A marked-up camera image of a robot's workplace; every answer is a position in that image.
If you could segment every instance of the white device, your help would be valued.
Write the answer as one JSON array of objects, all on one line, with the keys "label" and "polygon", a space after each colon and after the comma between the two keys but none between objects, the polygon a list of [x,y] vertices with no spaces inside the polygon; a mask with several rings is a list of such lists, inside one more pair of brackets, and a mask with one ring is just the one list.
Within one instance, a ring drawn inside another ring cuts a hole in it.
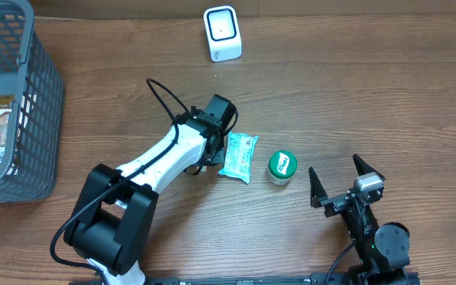
[{"label": "white device", "polygon": [[212,61],[236,59],[242,55],[241,33],[234,8],[210,8],[203,14],[203,21]]}]

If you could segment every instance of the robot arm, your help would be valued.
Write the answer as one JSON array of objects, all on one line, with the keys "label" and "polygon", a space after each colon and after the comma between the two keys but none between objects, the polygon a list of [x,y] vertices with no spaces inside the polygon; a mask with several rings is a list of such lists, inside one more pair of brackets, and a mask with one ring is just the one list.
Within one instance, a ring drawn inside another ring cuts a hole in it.
[{"label": "robot arm", "polygon": [[100,196],[108,187],[120,184],[103,202],[125,209],[122,218],[101,208],[102,202],[85,210],[66,229],[64,241],[92,265],[100,268],[105,285],[142,285],[145,276],[138,258],[149,236],[159,194],[183,169],[190,165],[214,165],[223,158],[227,126],[236,113],[227,99],[214,95],[205,111],[192,108],[176,118],[177,143],[143,173],[127,183],[118,183],[134,173],[164,149],[176,136],[175,127],[145,154],[112,169],[99,164],[88,175],[73,215]]},{"label": "robot arm", "polygon": [[[405,271],[410,264],[408,229],[397,222],[379,226],[371,210],[371,204],[382,198],[385,177],[357,154],[353,161],[359,174],[353,188],[332,198],[327,196],[314,169],[309,169],[311,207],[323,207],[327,218],[342,217],[362,262],[349,268],[342,284],[409,284],[410,277]],[[321,283],[330,280],[332,270],[325,281],[320,279]]]}]

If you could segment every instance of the green lid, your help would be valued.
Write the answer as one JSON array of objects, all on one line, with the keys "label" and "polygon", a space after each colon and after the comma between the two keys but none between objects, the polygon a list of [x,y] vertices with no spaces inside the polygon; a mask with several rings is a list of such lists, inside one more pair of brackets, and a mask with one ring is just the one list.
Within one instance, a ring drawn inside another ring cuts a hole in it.
[{"label": "green lid", "polygon": [[272,155],[268,162],[268,170],[279,179],[287,179],[297,170],[297,158],[289,151],[280,150]]}]

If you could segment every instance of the white label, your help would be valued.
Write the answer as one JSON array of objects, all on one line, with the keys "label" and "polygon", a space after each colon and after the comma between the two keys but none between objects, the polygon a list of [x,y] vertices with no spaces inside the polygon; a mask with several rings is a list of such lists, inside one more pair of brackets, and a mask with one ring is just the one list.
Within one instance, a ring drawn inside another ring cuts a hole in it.
[{"label": "white label", "polygon": [[5,147],[0,147],[0,163],[3,161],[3,156],[5,156]]},{"label": "white label", "polygon": [[286,175],[286,170],[288,169],[289,165],[290,158],[283,153],[279,153],[279,163],[277,165],[277,171],[283,175]]},{"label": "white label", "polygon": [[251,149],[253,138],[241,138],[240,151],[238,152],[237,165],[242,168],[249,168],[251,165],[251,158],[249,157],[248,151]]}]

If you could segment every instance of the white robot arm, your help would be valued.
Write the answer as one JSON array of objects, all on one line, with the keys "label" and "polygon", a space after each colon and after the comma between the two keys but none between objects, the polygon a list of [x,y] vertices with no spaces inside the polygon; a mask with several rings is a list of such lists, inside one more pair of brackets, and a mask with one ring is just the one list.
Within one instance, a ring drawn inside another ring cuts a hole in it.
[{"label": "white robot arm", "polygon": [[[145,247],[159,194],[190,165],[215,165],[224,159],[223,137],[236,109],[227,99],[214,95],[205,111],[192,109],[178,116],[177,142],[173,125],[168,134],[145,154],[127,164],[111,169],[98,165],[88,175],[72,216],[82,214],[66,227],[64,241],[99,268],[105,285],[143,285],[145,275],[138,258]],[[162,156],[136,176],[143,165]],[[117,186],[103,202],[125,209],[122,218],[93,202],[107,188]]]}]

